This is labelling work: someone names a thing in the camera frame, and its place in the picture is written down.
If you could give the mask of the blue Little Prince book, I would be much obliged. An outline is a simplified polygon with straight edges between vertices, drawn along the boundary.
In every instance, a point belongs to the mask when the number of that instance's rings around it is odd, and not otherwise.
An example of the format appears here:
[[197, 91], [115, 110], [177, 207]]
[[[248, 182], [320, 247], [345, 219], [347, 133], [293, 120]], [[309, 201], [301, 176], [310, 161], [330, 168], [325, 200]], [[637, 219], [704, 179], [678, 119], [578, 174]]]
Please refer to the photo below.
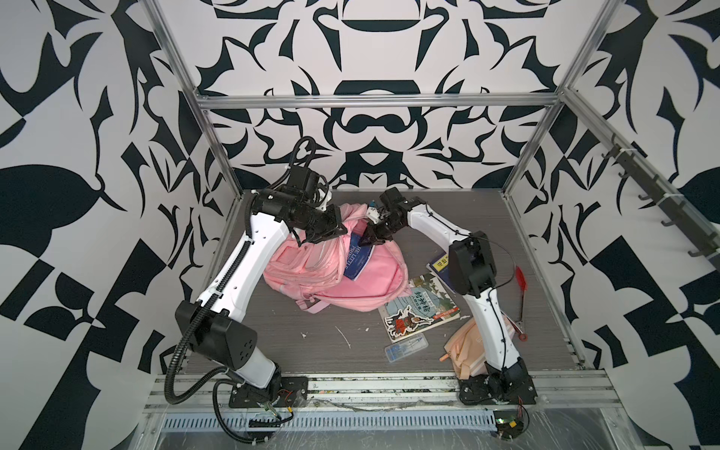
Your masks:
[[363, 236], [360, 234], [351, 234], [348, 256], [343, 273], [344, 277], [351, 281], [356, 281], [360, 277], [373, 255], [373, 245], [362, 244], [362, 239]]

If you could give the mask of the pink school backpack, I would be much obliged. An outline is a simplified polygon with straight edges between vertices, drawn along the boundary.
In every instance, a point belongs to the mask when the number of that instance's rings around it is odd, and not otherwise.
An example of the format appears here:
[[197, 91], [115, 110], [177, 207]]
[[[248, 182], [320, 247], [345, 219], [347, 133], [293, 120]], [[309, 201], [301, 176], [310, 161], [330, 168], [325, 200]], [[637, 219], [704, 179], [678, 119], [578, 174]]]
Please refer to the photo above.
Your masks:
[[351, 234], [367, 226], [366, 204], [340, 207], [348, 234], [322, 242], [298, 245], [289, 236], [264, 270], [264, 281], [273, 290], [294, 300], [310, 314], [330, 306], [352, 311], [375, 311], [409, 294], [409, 274], [399, 246], [394, 242], [373, 246], [373, 255], [357, 280], [344, 277]]

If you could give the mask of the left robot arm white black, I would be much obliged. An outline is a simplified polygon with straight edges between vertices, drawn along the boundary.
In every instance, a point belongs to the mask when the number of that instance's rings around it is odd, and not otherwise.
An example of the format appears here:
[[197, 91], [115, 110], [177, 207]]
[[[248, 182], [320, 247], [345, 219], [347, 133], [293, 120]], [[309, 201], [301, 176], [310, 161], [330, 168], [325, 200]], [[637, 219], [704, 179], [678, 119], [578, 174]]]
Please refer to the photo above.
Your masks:
[[[256, 332], [243, 320], [264, 270], [288, 237], [303, 248], [347, 232], [339, 208], [329, 202], [326, 179], [311, 170], [316, 152], [313, 138], [299, 139], [285, 173], [251, 195], [244, 213], [245, 231], [223, 268], [196, 301], [184, 301], [177, 308], [182, 337], [163, 387], [170, 405], [187, 401], [215, 376], [249, 391], [260, 403], [277, 399], [281, 370], [259, 349]], [[200, 354], [216, 367], [178, 393], [174, 382], [187, 352]]]

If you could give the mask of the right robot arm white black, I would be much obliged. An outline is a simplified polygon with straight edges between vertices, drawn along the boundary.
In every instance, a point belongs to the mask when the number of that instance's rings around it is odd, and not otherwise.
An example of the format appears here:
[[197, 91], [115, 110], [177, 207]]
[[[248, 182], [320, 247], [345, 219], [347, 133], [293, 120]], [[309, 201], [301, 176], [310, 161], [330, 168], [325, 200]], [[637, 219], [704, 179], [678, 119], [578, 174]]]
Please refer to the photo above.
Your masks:
[[367, 225], [362, 243], [386, 243], [405, 227], [427, 236], [446, 252], [450, 286], [472, 311], [487, 372], [460, 383], [460, 401], [466, 405], [534, 404], [534, 380], [509, 335], [499, 306], [497, 267], [489, 238], [483, 232], [455, 225], [425, 201], [408, 199], [394, 187], [381, 194], [380, 201], [379, 217]]

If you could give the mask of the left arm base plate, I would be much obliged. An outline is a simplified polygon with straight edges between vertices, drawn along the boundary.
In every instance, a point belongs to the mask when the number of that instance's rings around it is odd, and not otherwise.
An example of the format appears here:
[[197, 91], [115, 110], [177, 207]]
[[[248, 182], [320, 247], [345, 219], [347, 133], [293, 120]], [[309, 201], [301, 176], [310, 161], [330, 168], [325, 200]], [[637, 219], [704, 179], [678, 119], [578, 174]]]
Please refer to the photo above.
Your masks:
[[251, 384], [234, 387], [229, 407], [248, 409], [266, 404], [279, 408], [296, 407], [307, 398], [308, 390], [308, 377], [276, 376], [266, 388], [258, 388]]

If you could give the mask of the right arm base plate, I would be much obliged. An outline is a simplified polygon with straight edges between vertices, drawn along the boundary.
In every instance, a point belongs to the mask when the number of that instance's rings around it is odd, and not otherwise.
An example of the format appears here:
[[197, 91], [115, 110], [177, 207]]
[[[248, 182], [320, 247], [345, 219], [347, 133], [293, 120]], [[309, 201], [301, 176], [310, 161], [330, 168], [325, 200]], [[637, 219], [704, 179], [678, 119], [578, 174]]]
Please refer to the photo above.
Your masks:
[[497, 372], [459, 380], [459, 401], [464, 405], [534, 405], [536, 400], [533, 378], [527, 373]]

